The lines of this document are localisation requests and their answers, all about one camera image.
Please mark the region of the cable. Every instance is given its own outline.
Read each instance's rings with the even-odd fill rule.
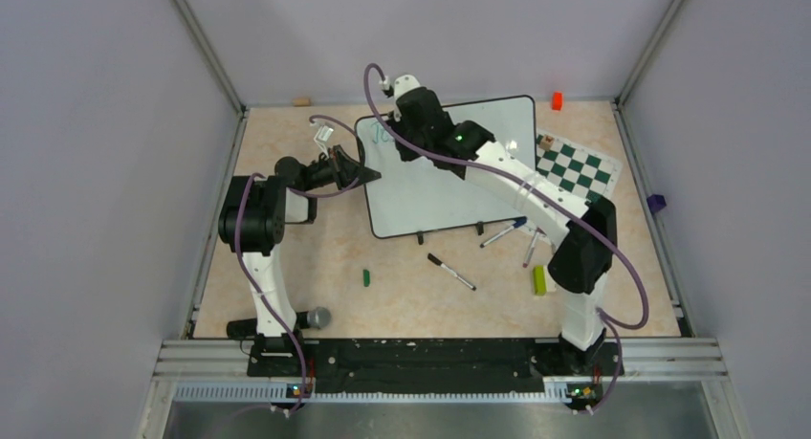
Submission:
[[[351,183],[349,183],[349,186],[344,187],[344,188],[342,188],[342,189],[340,189],[340,190],[338,190],[336,192],[331,192],[331,193],[308,193],[308,192],[304,192],[302,190],[296,190],[294,188],[288,187],[290,189],[290,191],[292,193],[296,194],[296,195],[300,195],[302,197],[307,197],[307,198],[332,198],[332,197],[337,197],[337,196],[339,196],[339,195],[341,195],[341,194],[355,188],[355,186],[358,184],[358,180],[360,179],[361,172],[363,171],[363,167],[366,165],[366,154],[365,154],[365,150],[363,149],[363,143],[361,142],[361,138],[358,136],[358,133],[355,131],[354,128],[350,128],[349,125],[347,125],[346,123],[344,123],[342,121],[339,121],[338,119],[336,119],[334,117],[323,116],[321,114],[314,114],[313,116],[310,116],[310,119],[308,119],[308,120],[310,121],[310,123],[313,123],[316,120],[330,121],[331,123],[334,123],[335,125],[340,126],[344,130],[351,133],[352,136],[355,137],[355,142],[358,144],[358,161],[361,162],[361,167],[358,168],[358,176],[356,176],[355,179],[352,180]]]
[[[307,363],[304,361],[304,351],[301,349],[301,344],[298,343],[298,339],[296,339],[296,336],[293,334],[293,330],[290,329],[290,327],[285,324],[284,320],[274,311],[274,307],[272,307],[270,302],[268,302],[268,300],[265,298],[262,288],[260,288],[259,284],[256,283],[256,280],[253,279],[251,272],[248,271],[248,267],[245,266],[245,261],[242,260],[242,248],[240,247],[242,218],[245,216],[245,206],[248,203],[248,194],[251,193],[251,186],[253,185],[253,180],[256,178],[264,179],[265,177],[259,173],[254,173],[248,178],[248,183],[245,184],[245,191],[242,192],[242,201],[239,202],[239,210],[236,212],[236,229],[233,236],[233,246],[234,250],[236,251],[236,260],[239,261],[239,268],[242,269],[242,273],[245,274],[248,281],[251,283],[251,286],[253,286],[256,293],[259,294],[259,297],[262,299],[262,304],[265,305],[265,308],[268,310],[268,312],[270,312],[271,316],[274,317],[276,322],[278,322],[282,329],[284,329],[284,332],[290,336],[290,340],[293,341],[293,346],[296,348],[296,353],[298,354],[298,361],[301,363],[301,385],[307,386]],[[301,390],[298,392],[296,404],[290,409],[289,413],[297,411],[303,400],[304,390]]]
[[[242,346],[242,344],[245,343],[245,340],[247,340],[247,339],[242,339],[242,340],[239,341],[239,351],[241,351],[243,355],[250,358],[251,353],[248,353],[247,351],[245,351],[245,347]]]
[[[611,382],[608,383],[608,388],[605,389],[605,393],[603,393],[603,398],[591,408],[587,408],[586,410],[576,410],[579,415],[594,415],[598,410],[603,408],[608,396],[610,396],[614,391],[614,386],[617,384],[617,379],[620,378],[620,368],[623,366],[623,343],[620,340],[620,333],[617,332],[617,328],[614,327],[614,324],[612,324],[610,320],[606,319],[608,316],[605,311],[599,309],[598,315],[600,316],[600,319],[603,320],[605,327],[611,330],[611,334],[614,335],[614,339],[617,341],[617,365],[614,366],[614,375],[611,377]]]
[[[391,137],[394,138],[398,143],[402,144],[403,146],[407,147],[408,149],[412,150],[413,152],[416,152],[416,153],[418,153],[418,154],[420,154],[420,155],[422,155],[422,156],[424,156],[424,157],[426,157],[428,159],[431,159],[431,160],[436,160],[436,161],[439,161],[439,162],[445,162],[447,164],[452,164],[452,165],[469,166],[469,167],[473,167],[473,168],[483,169],[485,171],[490,171],[491,173],[494,173],[494,174],[496,174],[498,176],[509,179],[510,181],[516,183],[519,186],[521,185],[521,183],[523,183],[523,181],[520,178],[518,178],[517,176],[514,176],[514,175],[512,175],[512,174],[510,174],[510,173],[508,173],[506,171],[495,168],[493,166],[482,165],[482,164],[478,164],[478,163],[475,163],[475,162],[468,162],[468,161],[465,161],[465,160],[454,159],[452,157],[445,157],[445,156],[442,156],[442,155],[439,155],[439,154],[435,154],[433,152],[429,152],[429,151],[427,151],[427,150],[425,150],[423,148],[420,148],[420,147],[406,141],[402,136],[398,135],[397,132],[395,132],[394,129],[391,128],[384,121],[383,116],[381,116],[380,111],[378,111],[377,107],[375,106],[374,101],[372,100],[372,92],[371,92],[371,89],[369,88],[369,73],[372,70],[377,71],[377,73],[378,73],[378,75],[380,76],[381,79],[385,78],[385,74],[383,72],[383,69],[381,69],[381,67],[379,65],[377,65],[376,63],[369,63],[366,66],[366,69],[363,72],[363,91],[364,91],[364,93],[366,95],[366,102],[369,104],[369,109],[371,109],[372,114],[374,115],[375,119],[377,119],[377,121],[385,129],[385,131],[389,135],[391,135]],[[542,192],[540,192],[536,188],[532,187],[531,191],[532,191],[533,195],[535,195],[537,198],[539,198],[541,201],[543,201],[543,203],[549,205],[552,209],[556,210],[557,212],[559,212],[560,214],[562,214],[563,216],[565,216],[569,220],[575,222],[575,224],[579,225],[584,230],[588,231],[592,236],[594,236],[595,238],[600,240],[601,243],[603,243],[608,249],[611,250],[611,252],[613,252],[614,255],[617,256],[618,259],[620,259],[620,261],[623,263],[623,265],[625,265],[625,268],[628,270],[628,273],[631,275],[631,278],[633,278],[634,284],[636,284],[637,290],[639,291],[640,299],[642,300],[642,318],[640,318],[638,323],[628,324],[628,323],[619,321],[618,319],[615,319],[615,318],[611,317],[609,314],[607,314],[603,310],[603,308],[597,307],[598,313],[603,314],[602,315],[603,320],[606,321],[606,322],[612,322],[612,323],[614,323],[614,324],[616,324],[616,325],[618,325],[620,327],[623,327],[624,329],[629,329],[629,330],[638,330],[638,329],[642,329],[643,327],[645,327],[645,325],[647,324],[647,320],[649,318],[649,313],[650,313],[649,304],[647,302],[647,292],[645,291],[645,286],[643,286],[643,284],[642,284],[642,279],[639,277],[639,274],[637,273],[636,269],[634,269],[633,265],[631,265],[630,260],[628,260],[628,258],[625,257],[625,255],[617,248],[616,245],[611,243],[611,241],[608,240],[608,238],[605,238],[605,236],[602,233],[600,233],[599,231],[597,231],[596,229],[591,227],[589,224],[585,223],[583,220],[581,220],[579,217],[575,216],[574,214],[572,214],[571,212],[566,210],[564,207],[558,205],[558,203],[556,203],[553,199],[547,197],[546,195],[544,195]]]
[[[307,393],[313,392],[314,380],[316,379],[316,360],[311,358],[310,361],[310,382],[307,384]]]

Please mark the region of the yellow-green block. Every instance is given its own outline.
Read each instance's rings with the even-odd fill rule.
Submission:
[[[546,273],[542,265],[533,268],[533,289],[536,296],[546,295]]]

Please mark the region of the black marker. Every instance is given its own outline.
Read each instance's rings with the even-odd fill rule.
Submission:
[[[458,274],[458,273],[457,273],[457,272],[456,272],[454,269],[452,269],[451,267],[449,267],[449,266],[445,265],[445,264],[444,264],[444,263],[443,263],[441,260],[439,260],[439,259],[438,259],[438,258],[437,258],[435,255],[431,254],[430,252],[428,253],[428,260],[430,260],[430,261],[431,261],[431,262],[433,262],[434,264],[436,264],[436,265],[438,265],[438,266],[442,267],[442,268],[443,268],[443,269],[444,269],[446,272],[448,272],[449,274],[452,274],[454,278],[456,278],[456,279],[458,279],[459,281],[463,282],[463,283],[465,284],[465,286],[467,286],[467,287],[471,288],[471,291],[475,291],[475,290],[476,290],[476,287],[475,287],[475,285],[473,285],[473,283],[469,282],[467,279],[465,279],[465,278],[464,278],[462,275]]]

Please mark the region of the purple object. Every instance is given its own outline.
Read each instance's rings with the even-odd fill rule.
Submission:
[[[647,207],[650,209],[651,214],[656,214],[664,209],[667,205],[668,203],[665,202],[665,197],[662,195],[654,193],[653,195],[647,197]]]

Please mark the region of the chessboard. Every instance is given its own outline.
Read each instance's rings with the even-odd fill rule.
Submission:
[[[540,146],[544,136],[554,139],[549,150]],[[536,144],[537,172],[549,182],[589,201],[611,197],[623,170],[619,160],[540,129]]]

